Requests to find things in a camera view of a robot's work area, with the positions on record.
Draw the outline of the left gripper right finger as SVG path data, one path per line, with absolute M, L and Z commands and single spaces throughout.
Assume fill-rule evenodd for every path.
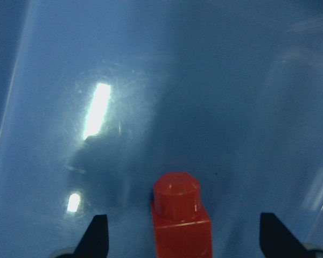
M 274 213 L 261 213 L 259 246 L 265 257 L 308 257 L 308 251 Z

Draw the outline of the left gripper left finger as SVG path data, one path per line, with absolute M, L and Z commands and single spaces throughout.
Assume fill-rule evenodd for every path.
M 95 215 L 78 243 L 74 257 L 107 257 L 109 230 L 106 214 Z

